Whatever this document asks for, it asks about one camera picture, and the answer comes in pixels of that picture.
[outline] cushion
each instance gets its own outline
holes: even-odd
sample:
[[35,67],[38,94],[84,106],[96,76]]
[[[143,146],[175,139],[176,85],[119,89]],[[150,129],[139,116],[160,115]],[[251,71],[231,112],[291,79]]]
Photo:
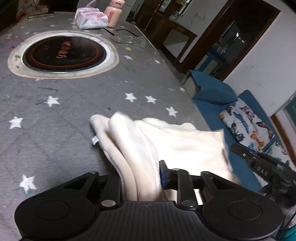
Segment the cushion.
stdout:
[[233,138],[256,151],[262,150],[274,137],[273,131],[240,98],[219,114]]
[[294,166],[294,164],[291,162],[290,156],[278,142],[274,142],[264,153],[274,157],[279,161],[282,161],[283,163],[289,161],[291,168]]
[[228,104],[236,99],[235,92],[229,85],[205,73],[195,70],[190,72],[194,82],[200,87],[193,99],[218,105]]

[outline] white towel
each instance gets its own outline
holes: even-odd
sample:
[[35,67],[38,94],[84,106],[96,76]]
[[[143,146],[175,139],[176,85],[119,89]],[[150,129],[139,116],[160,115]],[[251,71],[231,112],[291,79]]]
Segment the white towel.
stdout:
[[[90,123],[121,178],[124,200],[166,200],[160,184],[160,160],[169,169],[184,169],[191,175],[209,171],[234,181],[223,131],[199,131],[191,123],[171,125],[155,118],[133,121],[120,112],[110,119],[93,115]],[[175,200],[175,193],[171,194],[168,198]]]

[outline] white wall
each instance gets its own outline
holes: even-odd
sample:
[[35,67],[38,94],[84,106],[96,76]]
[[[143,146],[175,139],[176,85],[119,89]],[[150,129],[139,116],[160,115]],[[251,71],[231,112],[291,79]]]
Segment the white wall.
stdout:
[[271,116],[296,91],[296,13],[281,0],[265,1],[280,14],[224,82],[237,94],[249,89]]
[[[192,0],[178,23],[195,33],[197,37],[184,53],[180,62],[184,60],[194,44],[207,29],[226,2],[227,0]],[[175,32],[176,33],[171,31],[164,42],[164,46],[176,57],[176,55],[178,56],[181,52],[182,48],[186,44],[186,41],[183,40],[181,42],[180,40],[182,38],[184,39],[184,35],[180,32]]]

